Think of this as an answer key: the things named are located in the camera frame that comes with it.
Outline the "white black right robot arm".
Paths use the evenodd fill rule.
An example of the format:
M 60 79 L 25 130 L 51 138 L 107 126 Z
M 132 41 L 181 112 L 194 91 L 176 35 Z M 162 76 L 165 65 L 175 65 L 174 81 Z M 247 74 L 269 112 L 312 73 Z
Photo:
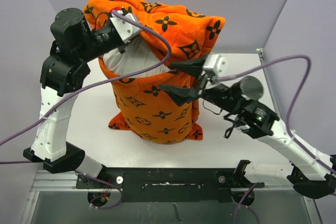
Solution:
M 203 99 L 226 112 L 224 119 L 232 126 L 226 130 L 225 138 L 238 130 L 287 159 L 283 165 L 240 161 L 234 173 L 238 186 L 245 187 L 249 183 L 291 186 L 312 199 L 335 193 L 335 156 L 311 146 L 289 127 L 288 120 L 282 120 L 261 103 L 264 87 L 253 76 L 253 70 L 228 75 L 224 54 L 173 62 L 171 67 L 195 79 L 189 88 L 160 85 L 176 105 Z

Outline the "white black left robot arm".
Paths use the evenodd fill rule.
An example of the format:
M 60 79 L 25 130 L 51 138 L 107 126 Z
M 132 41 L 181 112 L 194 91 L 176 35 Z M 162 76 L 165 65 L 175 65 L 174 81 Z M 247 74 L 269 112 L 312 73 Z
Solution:
M 111 14 L 107 17 L 103 28 L 91 30 L 80 9 L 67 8 L 56 15 L 50 26 L 55 40 L 40 75 L 42 122 L 32 146 L 23 151 L 27 160 L 42 162 L 52 174 L 75 171 L 88 175 L 88 182 L 96 188 L 107 181 L 103 166 L 66 138 L 76 91 L 90 73 L 88 62 L 124 46 L 130 32 L 124 20 Z

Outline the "orange patterned plush pillowcase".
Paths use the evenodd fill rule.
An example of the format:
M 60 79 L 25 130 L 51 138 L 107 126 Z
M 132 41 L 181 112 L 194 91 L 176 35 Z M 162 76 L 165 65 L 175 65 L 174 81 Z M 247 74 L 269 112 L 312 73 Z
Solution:
M 115 102 L 120 110 L 109 127 L 133 131 L 140 138 L 158 144 L 202 140 L 203 130 L 197 124 L 199 102 L 177 106 L 159 85 L 192 86 L 194 78 L 172 69 L 170 64 L 210 53 L 225 18 L 198 14 L 182 5 L 145 0 L 88 0 L 84 14 L 92 28 L 102 28 L 107 22 L 107 12 L 116 8 L 135 14 L 142 25 L 154 31 L 154 34 L 143 31 L 139 36 L 160 62 L 139 72 L 109 78 L 113 79 Z

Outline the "white pillow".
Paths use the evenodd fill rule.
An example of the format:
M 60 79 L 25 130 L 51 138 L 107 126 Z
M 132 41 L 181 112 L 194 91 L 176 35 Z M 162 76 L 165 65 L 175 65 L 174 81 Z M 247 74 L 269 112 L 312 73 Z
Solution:
M 100 68 L 107 78 L 113 78 L 139 72 L 159 62 L 145 40 L 137 36 L 126 46 L 124 53 L 114 49 L 104 54 Z

